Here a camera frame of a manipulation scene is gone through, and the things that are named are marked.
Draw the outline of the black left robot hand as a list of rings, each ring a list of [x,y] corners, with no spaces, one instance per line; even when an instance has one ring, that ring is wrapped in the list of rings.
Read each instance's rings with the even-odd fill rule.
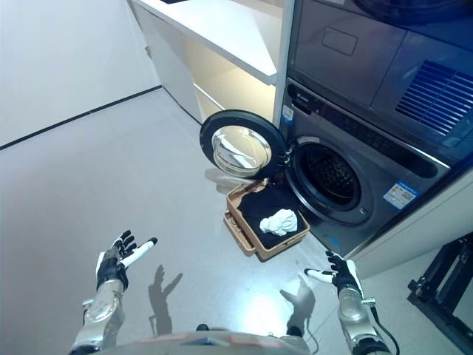
[[[125,291],[129,287],[127,269],[150,251],[157,241],[156,237],[152,237],[138,245],[132,232],[130,230],[124,231],[107,250],[99,254],[95,268],[96,289],[99,289],[105,282],[119,281]]]

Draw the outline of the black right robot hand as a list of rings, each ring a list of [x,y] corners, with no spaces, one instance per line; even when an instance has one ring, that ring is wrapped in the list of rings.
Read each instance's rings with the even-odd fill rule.
[[[344,288],[353,287],[363,293],[360,280],[357,275],[355,263],[352,260],[345,260],[339,254],[331,250],[326,250],[325,255],[330,264],[330,270],[318,270],[306,268],[304,274],[322,283],[334,285],[338,291]]]

